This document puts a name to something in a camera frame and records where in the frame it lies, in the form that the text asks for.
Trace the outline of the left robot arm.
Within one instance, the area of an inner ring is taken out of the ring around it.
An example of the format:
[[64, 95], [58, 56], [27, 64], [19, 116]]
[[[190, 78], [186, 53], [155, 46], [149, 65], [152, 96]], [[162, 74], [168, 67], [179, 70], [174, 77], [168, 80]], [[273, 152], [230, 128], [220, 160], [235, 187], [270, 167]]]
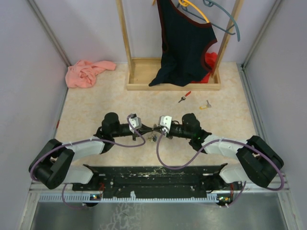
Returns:
[[126, 123], [119, 121], [118, 114], [107, 113], [97, 132], [90, 138], [62, 143], [57, 139], [49, 140], [29, 166], [32, 180], [43, 183], [48, 189], [55, 189], [61, 184], [83, 184], [89, 190], [96, 189], [100, 184], [98, 176], [89, 166], [73, 166], [72, 162], [90, 155], [107, 153], [113, 146], [128, 148], [128, 145], [115, 142], [115, 138], [137, 137], [145, 144], [144, 134], [153, 129], [142, 124], [136, 114], [130, 114]]

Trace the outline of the large keyring with rings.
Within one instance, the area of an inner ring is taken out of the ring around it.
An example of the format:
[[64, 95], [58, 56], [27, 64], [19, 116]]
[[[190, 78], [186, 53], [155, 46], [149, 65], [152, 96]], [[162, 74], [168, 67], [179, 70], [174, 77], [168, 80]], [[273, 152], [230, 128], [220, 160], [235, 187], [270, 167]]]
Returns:
[[156, 142], [158, 137], [157, 137], [157, 133], [159, 133], [159, 127], [157, 124], [153, 125], [153, 129], [151, 131], [151, 133], [149, 134], [147, 140], [150, 141], [151, 143]]

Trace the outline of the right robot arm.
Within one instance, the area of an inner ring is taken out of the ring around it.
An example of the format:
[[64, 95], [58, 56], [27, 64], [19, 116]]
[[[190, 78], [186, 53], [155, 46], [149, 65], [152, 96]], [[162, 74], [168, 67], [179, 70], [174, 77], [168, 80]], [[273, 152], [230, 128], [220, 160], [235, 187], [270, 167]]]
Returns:
[[259, 187], [272, 190], [269, 185], [275, 176], [279, 176], [281, 184], [275, 191], [283, 189], [281, 169], [284, 162], [261, 137], [252, 136], [247, 140], [219, 137], [202, 129], [193, 113], [183, 115], [180, 124], [173, 122], [172, 117], [162, 115], [158, 124], [161, 136], [188, 139], [196, 156], [200, 153], [217, 154], [238, 161], [222, 167], [214, 178], [217, 188], [224, 190], [231, 183], [251, 181]]

